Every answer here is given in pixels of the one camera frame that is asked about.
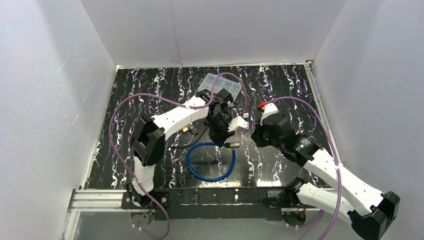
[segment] black cable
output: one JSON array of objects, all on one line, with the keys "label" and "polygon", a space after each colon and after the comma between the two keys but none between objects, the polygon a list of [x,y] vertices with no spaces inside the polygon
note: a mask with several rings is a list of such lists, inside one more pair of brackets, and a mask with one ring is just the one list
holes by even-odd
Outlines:
[{"label": "black cable", "polygon": [[205,128],[204,128],[204,130],[200,133],[200,136],[196,139],[196,141],[194,141],[193,143],[190,143],[189,145],[186,145],[186,146],[165,146],[165,148],[171,148],[171,149],[185,149],[185,148],[188,148],[188,147],[191,147],[191,146],[193,146],[193,145],[195,145],[201,138],[202,138],[202,136],[203,136],[203,134],[205,134],[205,132],[206,132],[206,129],[208,129],[208,127],[206,126]]}]

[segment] white plastic part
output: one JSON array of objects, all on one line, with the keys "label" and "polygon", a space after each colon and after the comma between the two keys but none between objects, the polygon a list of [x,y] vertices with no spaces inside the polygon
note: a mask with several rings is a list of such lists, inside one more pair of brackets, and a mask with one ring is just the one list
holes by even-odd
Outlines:
[{"label": "white plastic part", "polygon": [[[311,183],[304,184],[296,194],[302,204],[314,206],[323,211],[334,214],[337,202],[337,194],[318,188]],[[349,211],[353,211],[354,207],[344,198],[341,197],[340,208],[337,217],[348,224],[351,224]]]},{"label": "white plastic part", "polygon": [[[190,98],[190,100],[184,103],[186,106],[203,106],[205,104],[206,102],[204,100],[196,96]],[[159,128],[165,129],[163,132],[165,133],[165,140],[167,140],[171,135],[178,132],[183,127],[196,120],[206,118],[208,110],[209,107],[191,109],[179,106],[163,114],[152,116],[152,118],[154,118],[153,122]]]},{"label": "white plastic part", "polygon": [[236,116],[228,124],[228,132],[235,131],[238,128],[249,129],[249,122],[244,120],[241,116]]},{"label": "white plastic part", "polygon": [[132,180],[135,191],[140,195],[146,195],[139,187],[138,181],[148,193],[153,190],[153,175],[155,173],[155,165],[143,166],[142,161],[134,156],[134,174],[136,178]]},{"label": "white plastic part", "polygon": [[[308,160],[303,166],[309,172],[312,172],[331,187],[337,190],[336,165],[333,157],[326,150],[318,150],[313,155],[313,160]],[[371,213],[371,206],[378,206],[383,200],[381,191],[366,184],[344,166],[339,166],[342,196],[349,201],[353,208],[361,216]]]},{"label": "white plastic part", "polygon": [[262,126],[262,121],[266,119],[269,115],[273,115],[278,113],[277,106],[274,103],[268,103],[264,107],[262,107],[263,113],[260,118],[260,125]]}]

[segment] floor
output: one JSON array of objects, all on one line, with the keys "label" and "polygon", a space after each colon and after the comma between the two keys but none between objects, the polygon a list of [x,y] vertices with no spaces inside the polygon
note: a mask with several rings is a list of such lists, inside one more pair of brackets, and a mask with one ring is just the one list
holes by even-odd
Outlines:
[{"label": "floor", "polygon": [[[306,221],[310,221],[318,211],[307,211]],[[327,227],[331,214],[325,213],[316,227],[304,240],[317,240]],[[130,220],[129,212],[82,212],[76,228],[74,240],[153,240],[145,232],[133,228],[134,224],[147,225],[146,218]],[[166,221],[153,221],[147,229],[158,236],[166,231]],[[281,221],[264,219],[173,219],[169,240],[298,240],[305,229],[282,226]],[[360,240],[351,228],[337,219],[326,240]]]},{"label": "floor", "polygon": [[[120,69],[117,72],[109,105],[98,140],[91,173],[85,184],[87,189],[122,189],[131,182],[131,177],[110,148],[107,125],[111,113],[118,103],[134,93],[152,93],[180,103],[195,95],[202,79],[208,74],[222,72],[240,76],[246,84],[250,124],[256,117],[256,108],[263,101],[279,96],[299,97],[316,108],[306,70],[303,65],[255,65],[225,67],[181,67]],[[242,112],[242,96],[239,94],[236,116]],[[290,118],[298,132],[310,134],[320,143],[326,138],[311,111],[293,101],[278,102],[279,110]],[[164,113],[174,106],[155,99],[136,99],[123,106],[113,129],[114,141],[130,166],[134,160],[130,156],[129,138],[140,114],[148,116]],[[203,121],[194,123],[201,132]],[[228,139],[240,142],[236,150],[236,166],[233,173],[221,182],[202,182],[194,178],[186,168],[185,157],[188,149],[166,149],[164,159],[156,165],[155,188],[208,188],[208,187],[278,187],[289,184],[295,177],[307,179],[317,186],[326,184],[317,176],[288,161],[272,147],[256,148],[250,139],[251,131],[238,131]],[[197,136],[191,133],[177,133],[170,137],[168,145],[180,146],[190,143]],[[208,132],[199,142],[209,142]],[[231,151],[215,147],[204,147],[191,155],[191,162],[197,173],[207,178],[225,174],[231,164]]]}]

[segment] clear plastic box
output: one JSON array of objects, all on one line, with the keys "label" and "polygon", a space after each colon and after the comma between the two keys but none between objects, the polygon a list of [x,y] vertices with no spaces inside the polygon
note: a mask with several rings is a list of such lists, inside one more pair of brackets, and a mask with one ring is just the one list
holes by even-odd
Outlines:
[{"label": "clear plastic box", "polygon": [[[217,75],[215,74],[208,73],[206,77],[201,81],[197,91],[200,92],[203,89],[207,89],[209,90],[209,92],[211,92],[212,82],[214,81],[216,76]],[[217,94],[221,89],[226,89],[231,94],[232,99],[235,101],[240,93],[240,90],[242,90],[242,85],[239,82],[231,81],[226,78],[220,77],[218,80],[216,80],[215,83],[215,94]]]}]

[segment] white wall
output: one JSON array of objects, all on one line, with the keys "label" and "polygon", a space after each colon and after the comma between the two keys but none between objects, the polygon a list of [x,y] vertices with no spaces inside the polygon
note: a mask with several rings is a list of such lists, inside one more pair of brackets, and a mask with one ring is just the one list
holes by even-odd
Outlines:
[{"label": "white wall", "polygon": [[346,0],[81,0],[116,65],[312,60]]},{"label": "white wall", "polygon": [[60,239],[115,67],[79,0],[0,3],[0,233]]},{"label": "white wall", "polygon": [[424,2],[347,0],[314,61],[342,160],[400,198],[384,240],[423,239]]}]

